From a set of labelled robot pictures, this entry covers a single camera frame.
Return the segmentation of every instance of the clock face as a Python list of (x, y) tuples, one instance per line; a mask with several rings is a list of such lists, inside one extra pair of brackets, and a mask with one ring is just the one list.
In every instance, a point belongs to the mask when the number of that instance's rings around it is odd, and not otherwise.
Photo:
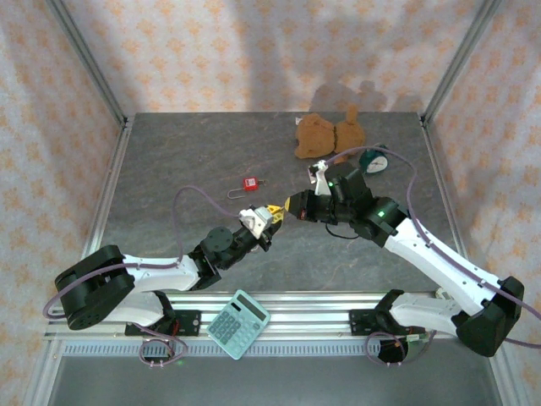
[(366, 168), (366, 173), (383, 171), (387, 167), (387, 163), (387, 158), (384, 156), (377, 156), (371, 163), (369, 163), (369, 166)]

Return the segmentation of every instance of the calculator display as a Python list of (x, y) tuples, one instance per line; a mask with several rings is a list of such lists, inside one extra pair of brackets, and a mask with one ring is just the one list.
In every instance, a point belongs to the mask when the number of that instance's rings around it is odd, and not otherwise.
[(258, 317), (261, 321), (263, 321), (265, 319), (265, 315), (257, 308), (255, 307), (252, 302), (250, 302), (248, 299), (246, 299), (244, 296), (242, 296), (241, 294), (239, 294), (237, 296), (237, 299), (240, 303), (242, 303), (243, 305), (245, 305), (248, 310), (250, 310), (252, 313), (255, 314), (256, 317)]

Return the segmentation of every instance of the cable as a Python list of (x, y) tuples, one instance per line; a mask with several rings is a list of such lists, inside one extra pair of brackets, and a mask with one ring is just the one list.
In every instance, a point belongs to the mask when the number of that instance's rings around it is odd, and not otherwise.
[(51, 313), (49, 313), (49, 310), (52, 308), (52, 306), (55, 303), (57, 303), (60, 300), (60, 298), (62, 298), (69, 291), (71, 291), (74, 288), (77, 288), (81, 283), (84, 283), (84, 282), (88, 281), (89, 279), (91, 279), (93, 277), (97, 277), (98, 275), (101, 275), (103, 273), (107, 273), (107, 272), (114, 271), (116, 269), (121, 269), (121, 268), (137, 268), (137, 267), (141, 267), (141, 268), (149, 268), (149, 269), (173, 269), (173, 268), (175, 268), (177, 266), (178, 266), (177, 261), (172, 262), (171, 264), (165, 264), (165, 265), (143, 264), (143, 263), (138, 264), (137, 262), (130, 262), (130, 263), (127, 263), (127, 264), (122, 263), (122, 264), (110, 265), (110, 266), (105, 266), (105, 267), (100, 268), (100, 269), (96, 269), (96, 270), (94, 270), (92, 272), (89, 272), (86, 275), (84, 275), (84, 276), (82, 276), (82, 277), (80, 277), (78, 279), (75, 279), (68, 286), (61, 289), (60, 292), (58, 292), (51, 299), (49, 299), (49, 301), (43, 307), (43, 310), (41, 311), (41, 313), (43, 314), (43, 316), (46, 319), (49, 319), (49, 320), (63, 319), (64, 317), (66, 317), (66, 315), (52, 315)]
[(329, 224), (325, 223), (325, 230), (327, 230), (327, 233), (329, 233), (330, 235), (332, 235), (333, 237), (337, 237), (339, 239), (358, 239), (358, 235), (355, 236), (355, 237), (345, 237), (343, 235), (338, 235), (338, 234), (334, 234), (330, 229), (329, 229)]
[[(424, 345), (424, 347), (421, 349), (421, 351), (419, 351), (416, 355), (413, 356), (413, 358), (411, 359), (405, 359), (406, 358), (406, 351), (404, 349), (404, 346), (402, 345), (402, 342), (400, 341), (400, 338), (398, 338), (397, 336), (395, 336), (394, 334), (390, 334), (388, 332), (373, 332), (371, 334), (369, 334), (367, 337), (366, 337), (366, 340), (364, 341), (364, 344), (363, 344), (363, 349), (364, 349), (364, 353), (366, 354), (366, 356), (368, 357), (368, 359), (373, 362), (374, 364), (377, 364), (377, 365), (382, 365), (382, 366), (392, 366), (392, 365), (395, 365), (395, 366), (401, 366), (401, 365), (405, 365), (405, 364), (411, 364), (412, 362), (414, 361), (417, 361), (419, 358), (421, 358), (424, 353), (426, 353), (429, 348), (430, 348), (430, 345), (432, 344), (432, 342), (434, 341), (434, 337), (436, 335), (437, 331), (432, 331), (429, 335), (429, 340), (428, 342)], [(392, 338), (393, 340), (395, 340), (395, 342), (398, 344), (398, 346), (400, 347), (400, 350), (402, 351), (402, 357), (404, 358), (403, 361), (401, 362), (396, 362), (396, 363), (391, 363), (391, 362), (384, 362), (382, 361), (381, 359), (379, 358), (375, 358), (373, 355), (370, 354), (369, 352), (369, 341), (370, 341), (370, 338), (374, 338), (374, 337), (388, 337), (388, 338)]]
[[(76, 279), (75, 281), (71, 282), (68, 286), (64, 287), (63, 289), (60, 290), (60, 292), (55, 294), (43, 307), (43, 311), (41, 312), (43, 314), (43, 316), (45, 318), (49, 319), (49, 320), (59, 320), (59, 319), (63, 319), (64, 317), (66, 317), (65, 314), (52, 315), (51, 313), (49, 313), (49, 310), (52, 308), (52, 306), (54, 304), (56, 304), (60, 300), (60, 298), (62, 298), (65, 294), (70, 292), (72, 289), (78, 287), (81, 283), (84, 283), (84, 282), (88, 281), (89, 279), (91, 279), (93, 277), (97, 277), (98, 275), (101, 275), (103, 273), (107, 273), (107, 272), (114, 271), (114, 270), (121, 269), (121, 268), (128, 269), (128, 268), (142, 267), (142, 268), (149, 268), (149, 269), (173, 269), (173, 268), (178, 267), (180, 265), (180, 262), (183, 259), (184, 253), (183, 253), (183, 242), (182, 242), (182, 238), (180, 236), (180, 231), (178, 229), (177, 201), (178, 201), (178, 197), (187, 189), (195, 190), (196, 192), (203, 195), (221, 214), (223, 214), (223, 215), (225, 215), (227, 217), (236, 217), (236, 218), (240, 217), (239, 215), (232, 214), (229, 211), (222, 208), (220, 205), (218, 205), (218, 203), (216, 203), (215, 200), (213, 200), (201, 188), (198, 188), (197, 186), (193, 186), (193, 185), (183, 186), (175, 194), (175, 197), (172, 200), (172, 208), (171, 208), (172, 225), (173, 225), (173, 230), (174, 230), (175, 237), (177, 239), (177, 244), (178, 244), (178, 260), (177, 261), (172, 262), (170, 264), (165, 264), (165, 265), (145, 264), (145, 263), (138, 264), (136, 262), (131, 262), (131, 263), (125, 263), (125, 264), (122, 263), (122, 264), (110, 265), (110, 266), (105, 266), (105, 267), (100, 268), (100, 269), (96, 269), (96, 270), (94, 270), (92, 272), (89, 272), (86, 275)], [(155, 337), (159, 337), (159, 338), (152, 338), (151, 340), (148, 340), (148, 341), (144, 341), (141, 344), (140, 348), (139, 348), (139, 359), (141, 360), (141, 362), (143, 362), (144, 364), (149, 365), (150, 367), (153, 367), (155, 365), (154, 361), (148, 361), (143, 356), (143, 351), (145, 349), (145, 346), (149, 345), (150, 343), (158, 342), (158, 343), (161, 343), (161, 344), (165, 345), (167, 347), (168, 352), (171, 355), (170, 359), (168, 359), (167, 361), (162, 361), (162, 360), (160, 361), (160, 366), (161, 367), (163, 367), (165, 365), (169, 365), (169, 364), (179, 360), (180, 358), (183, 357), (184, 353), (188, 350), (188, 345), (186, 345), (186, 343), (184, 341), (180, 340), (179, 338), (174, 337), (174, 334), (169, 336), (167, 334), (161, 334), (159, 332), (154, 332), (150, 328), (141, 326), (138, 323), (133, 323), (133, 324), (134, 324), (134, 326), (139, 328), (142, 332), (147, 332), (147, 333), (149, 333), (149, 334), (151, 334), (151, 335), (153, 335)], [(174, 347), (169, 342), (180, 343), (183, 346), (183, 350), (179, 354), (176, 354)]]
[[(463, 274), (465, 274), (468, 277), (470, 277), (471, 279), (473, 279), (476, 283), (481, 284), (482, 286), (485, 286), (486, 288), (488, 288), (489, 290), (491, 290), (495, 294), (499, 294), (499, 295), (503, 296), (504, 298), (510, 300), (511, 302), (515, 303), (516, 305), (519, 305), (519, 306), (523, 307), (524, 309), (526, 309), (527, 311), (532, 313), (538, 320), (541, 321), (541, 312), (535, 310), (531, 305), (529, 305), (527, 303), (524, 303), (520, 299), (517, 299), (516, 297), (508, 294), (507, 292), (504, 292), (500, 288), (497, 288), (496, 286), (494, 286), (494, 285), (492, 285), (490, 283), (487, 283), (481, 277), (478, 277), (475, 273), (473, 273), (469, 269), (467, 269), (465, 266), (462, 266), (461, 264), (459, 264), (458, 262), (453, 260), (440, 247), (438, 247), (437, 245), (433, 244), (432, 241), (430, 241), (429, 236), (426, 235), (425, 232), (423, 231), (423, 229), (421, 228), (421, 225), (419, 224), (418, 218), (415, 215), (415, 211), (414, 211), (413, 206), (412, 206), (411, 192), (412, 192), (413, 184), (415, 183), (415, 180), (417, 179), (417, 173), (418, 172), (417, 172), (417, 169), (413, 166), (413, 164), (410, 161), (408, 161), (408, 159), (406, 159), (402, 155), (397, 154), (394, 151), (387, 150), (386, 148), (379, 148), (379, 147), (376, 147), (376, 146), (357, 146), (355, 148), (350, 148), (349, 150), (345, 150), (344, 152), (341, 152), (341, 153), (333, 156), (332, 158), (325, 161), (325, 165), (327, 165), (327, 166), (331, 165), (337, 158), (339, 158), (341, 156), (352, 155), (354, 153), (357, 153), (359, 151), (364, 151), (364, 150), (377, 150), (377, 151), (380, 151), (380, 152), (384, 152), (385, 154), (392, 155), (392, 156), (400, 159), (402, 162), (405, 162), (413, 170), (412, 179), (410, 180), (409, 185), (407, 186), (407, 190), (406, 190), (407, 209), (409, 210), (409, 214), (410, 214), (410, 217), (412, 219), (413, 226), (417, 230), (419, 236), (421, 236), (421, 238), (424, 240), (424, 242), (430, 248), (432, 248), (436, 252), (436, 254), (438, 254), (441, 258), (446, 260), (449, 264), (453, 265), (458, 271), (462, 272)], [(526, 343), (524, 341), (515, 340), (513, 338), (506, 338), (505, 340), (508, 343), (513, 343), (513, 344), (516, 344), (516, 345), (519, 345), (519, 346), (522, 346), (522, 347), (526, 347), (526, 348), (535, 348), (535, 349), (540, 349), (541, 348), (541, 343), (540, 344)]]
[[(163, 344), (166, 346), (168, 352), (170, 353), (170, 357), (167, 361), (163, 361), (161, 360), (160, 361), (160, 367), (163, 368), (164, 366), (166, 365), (169, 365), (169, 364), (172, 364), (173, 362), (176, 362), (178, 361), (179, 359), (181, 359), (184, 354), (188, 351), (188, 345), (183, 341), (181, 340), (180, 338), (178, 337), (174, 337), (174, 336), (169, 336), (167, 334), (161, 334), (160, 332), (155, 332), (153, 330), (151, 330), (150, 328), (146, 328), (144, 326), (141, 326), (140, 324), (138, 323), (133, 323), (134, 326), (136, 326), (137, 328), (139, 328), (142, 332), (147, 332), (149, 333), (150, 335), (152, 336), (155, 336), (155, 337), (159, 337), (161, 339), (157, 339), (157, 338), (152, 338), (150, 340), (147, 340), (147, 341), (144, 341), (141, 346), (139, 347), (139, 359), (140, 361), (143, 363), (143, 364), (147, 364), (150, 368), (152, 368), (153, 366), (156, 365), (156, 363), (154, 361), (149, 361), (147, 360), (144, 355), (143, 355), (143, 351), (145, 350), (145, 347), (148, 346), (150, 343), (160, 343), (160, 344)], [(166, 340), (168, 341), (174, 341), (175, 343), (179, 343), (181, 346), (182, 346), (182, 351), (180, 351), (180, 353), (176, 354), (175, 353), (175, 349), (173, 348), (173, 346), (168, 343)]]
[(172, 207), (171, 207), (171, 216), (172, 216), (172, 227), (173, 227), (173, 230), (175, 232), (175, 237), (177, 238), (177, 244), (178, 244), (178, 258), (181, 258), (183, 257), (184, 255), (184, 252), (183, 252), (183, 241), (180, 237), (180, 231), (178, 229), (178, 214), (177, 214), (177, 201), (178, 201), (178, 198), (180, 197), (180, 195), (185, 191), (185, 190), (188, 190), (188, 189), (191, 189), (191, 190), (195, 190), (196, 192), (198, 192), (199, 194), (203, 195), (203, 197), (205, 197), (207, 199), (207, 201), (209, 203), (212, 204), (212, 206), (217, 209), (221, 214), (223, 214), (224, 216), (226, 217), (233, 217), (233, 218), (239, 218), (240, 216), (238, 214), (233, 214), (233, 213), (230, 213), (229, 211), (227, 211), (226, 209), (224, 209), (223, 207), (221, 207), (218, 203), (216, 203), (216, 201), (214, 199), (212, 199), (204, 190), (202, 190), (201, 188), (198, 188), (197, 186), (193, 186), (191, 184), (189, 184), (188, 186), (183, 186), (182, 188), (180, 188), (179, 190), (177, 190), (177, 193), (175, 194), (175, 197), (173, 198), (172, 200)]

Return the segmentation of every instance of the metal bar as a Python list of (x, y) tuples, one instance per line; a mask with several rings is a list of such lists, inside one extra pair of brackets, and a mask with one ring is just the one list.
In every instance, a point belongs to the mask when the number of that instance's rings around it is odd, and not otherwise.
[[(216, 317), (232, 294), (184, 294), (172, 296), (175, 310), (201, 310), (200, 337), (206, 340), (206, 328)], [(267, 310), (272, 310), (269, 324), (259, 340), (344, 340), (352, 339), (349, 326), (350, 309), (373, 309), (385, 294), (297, 292), (286, 294), (253, 294)], [(430, 294), (417, 294), (429, 297)], [(65, 321), (49, 323), (46, 338), (62, 340), (134, 339), (125, 337), (125, 323), (102, 322), (84, 331), (68, 328)]]
[[(111, 155), (107, 169), (107, 178), (101, 190), (99, 203), (96, 207), (96, 212), (92, 221), (92, 228), (87, 236), (81, 259), (94, 252), (101, 241), (103, 228), (105, 227), (107, 214), (109, 212), (109, 207), (111, 206), (112, 195), (117, 185), (120, 167), (122, 166), (122, 160), (124, 158), (124, 153), (126, 152), (126, 146), (128, 145), (128, 138), (132, 128), (132, 122), (133, 119), (129, 119), (120, 130), (120, 134), (117, 137), (117, 144)], [(60, 305), (52, 310), (52, 313), (59, 312), (63, 312)], [(34, 368), (34, 372), (30, 380), (29, 389), (25, 394), (25, 406), (43, 404), (43, 399), (49, 398), (52, 386), (56, 379), (59, 360), (61, 358), (58, 356), (58, 349), (64, 345), (64, 341), (61, 335), (51, 337), (50, 333), (47, 334), (47, 331), (50, 328), (52, 328), (51, 325), (49, 325), (46, 330), (46, 345), (41, 351), (40, 358), (36, 362), (36, 367)]]
[[(228, 357), (227, 353), (218, 344), (211, 340), (194, 340), (183, 338), (188, 345), (187, 357)], [(364, 339), (356, 337), (346, 341), (256, 341), (243, 357), (336, 357), (359, 356), (364, 353)], [(369, 352), (377, 355), (380, 351), (380, 340), (370, 340)], [(166, 355), (166, 348), (162, 345), (149, 345), (146, 353), (154, 356)], [(100, 342), (68, 341), (64, 347), (64, 357), (134, 357), (139, 354), (139, 343), (126, 340), (108, 340)]]
[(441, 172), (440, 161), (438, 159), (438, 155), (436, 154), (434, 144), (432, 143), (433, 138), (430, 136), (430, 126), (423, 125), (423, 122), (421, 120), (421, 129), (423, 130), (424, 142), (426, 143), (426, 147), (429, 151), (430, 161), (432, 162), (432, 167), (434, 168), (436, 181), (438, 183), (438, 188), (440, 189), (440, 193), (441, 193), (441, 199), (443, 200), (443, 206), (445, 208), (445, 212), (447, 213), (447, 217), (449, 219), (449, 224), (451, 226), (453, 239), (455, 240), (456, 252), (458, 252), (458, 254), (464, 257), (467, 257), (466, 246), (464, 245), (463, 239), (460, 236), (460, 233), (458, 230), (458, 222), (456, 220), (456, 213), (451, 203), (451, 199), (450, 199), (451, 195), (449, 194), (449, 190), (447, 189), (447, 186), (445, 185), (445, 181), (443, 179), (443, 173)]
[(117, 98), (113, 94), (111, 87), (107, 83), (105, 76), (100, 70), (96, 60), (92, 56), (88, 45), (84, 37), (82, 36), (79, 28), (74, 22), (68, 8), (64, 4), (63, 0), (46, 0), (47, 5), (51, 9), (54, 16), (57, 18), (58, 23), (62, 27), (64, 33), (69, 39), (72, 47), (81, 60), (86, 71), (90, 75), (90, 78), (94, 82), (97, 90), (100, 92), (101, 97), (107, 104), (111, 115), (115, 118), (119, 126), (124, 126), (126, 117), (117, 101)]
[(90, 230), (88, 239), (86, 240), (81, 259), (86, 258), (100, 247), (101, 236), (105, 230), (107, 216), (109, 215), (109, 209), (111, 208), (112, 197), (114, 195), (115, 188), (117, 187), (118, 175), (120, 174), (122, 161), (124, 159), (124, 155), (126, 154), (126, 147), (128, 146), (133, 121), (134, 120), (132, 118), (127, 119), (125, 127), (121, 130), (121, 133), (117, 138), (117, 144), (115, 145), (111, 161), (109, 162), (107, 178), (101, 191), (94, 221), (92, 222), (92, 229)]
[(456, 54), (447, 68), (436, 92), (432, 96), (426, 111), (423, 114), (424, 125), (432, 122), (436, 113), (440, 109), (442, 102), (451, 92), (451, 88), (456, 81), (458, 75), (462, 72), (467, 59), (471, 55), (473, 49), (478, 44), (481, 35), (492, 20), (496, 9), (500, 6), (501, 0), (485, 0), (477, 15), (473, 19), (472, 25), (467, 30), (466, 36), (456, 50)]
[[(434, 146), (432, 144), (433, 137), (430, 136), (430, 130), (432, 125), (421, 125), (423, 127), (424, 139), (426, 141), (427, 148), (429, 150), (430, 159), (434, 166), (434, 172), (436, 179), (438, 180), (438, 186), (443, 198), (445, 211), (449, 217), (449, 223), (451, 225), (451, 231), (453, 238), (456, 242), (456, 250), (464, 258), (468, 259), (466, 245), (461, 236), (460, 228), (456, 222), (456, 214), (454, 207), (449, 199), (449, 192), (445, 186), (445, 181), (441, 175), (440, 161), (435, 153)], [(496, 386), (500, 394), (501, 402), (504, 405), (518, 405), (527, 406), (532, 404), (528, 398), (528, 392), (524, 383), (520, 379), (520, 368), (516, 364), (516, 350), (508, 343), (503, 343), (496, 353), (496, 355), (490, 358), (490, 366), (492, 373), (496, 380)]]

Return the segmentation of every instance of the alarm clock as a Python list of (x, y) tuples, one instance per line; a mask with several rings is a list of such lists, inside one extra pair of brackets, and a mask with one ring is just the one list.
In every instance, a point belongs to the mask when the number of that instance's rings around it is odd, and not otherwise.
[[(387, 149), (383, 144), (374, 146)], [(385, 170), (389, 162), (387, 161), (387, 156), (382, 151), (366, 150), (359, 158), (358, 164), (364, 173), (377, 173)]]

